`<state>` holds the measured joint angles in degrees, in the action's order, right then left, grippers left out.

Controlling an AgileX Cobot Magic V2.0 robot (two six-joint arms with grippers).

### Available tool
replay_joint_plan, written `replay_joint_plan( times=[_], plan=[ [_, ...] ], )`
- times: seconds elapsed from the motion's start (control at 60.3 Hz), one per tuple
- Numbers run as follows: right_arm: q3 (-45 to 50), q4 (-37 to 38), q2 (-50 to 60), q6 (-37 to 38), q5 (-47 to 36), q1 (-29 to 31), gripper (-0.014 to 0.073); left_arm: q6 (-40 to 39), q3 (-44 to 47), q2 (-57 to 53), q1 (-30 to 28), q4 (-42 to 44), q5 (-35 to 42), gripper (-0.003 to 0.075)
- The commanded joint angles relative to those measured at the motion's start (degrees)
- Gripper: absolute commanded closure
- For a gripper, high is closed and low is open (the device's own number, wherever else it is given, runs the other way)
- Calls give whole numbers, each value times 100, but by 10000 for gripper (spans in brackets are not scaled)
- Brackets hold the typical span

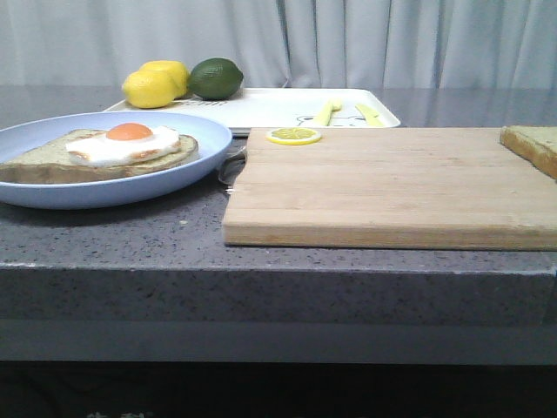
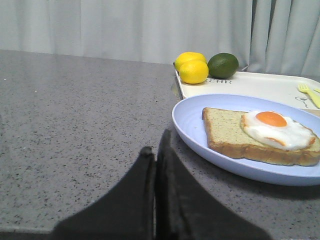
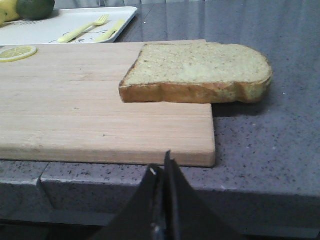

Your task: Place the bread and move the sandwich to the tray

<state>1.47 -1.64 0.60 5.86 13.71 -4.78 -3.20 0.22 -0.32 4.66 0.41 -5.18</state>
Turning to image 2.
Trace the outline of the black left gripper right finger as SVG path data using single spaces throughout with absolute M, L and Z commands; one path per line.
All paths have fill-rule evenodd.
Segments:
M 156 239 L 269 240 L 262 228 L 211 196 L 171 147 L 171 132 L 160 140 L 155 179 Z

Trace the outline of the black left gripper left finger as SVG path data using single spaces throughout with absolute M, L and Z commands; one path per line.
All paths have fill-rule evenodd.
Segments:
M 64 219 L 52 232 L 54 240 L 153 239 L 156 161 L 149 146 L 107 194 Z

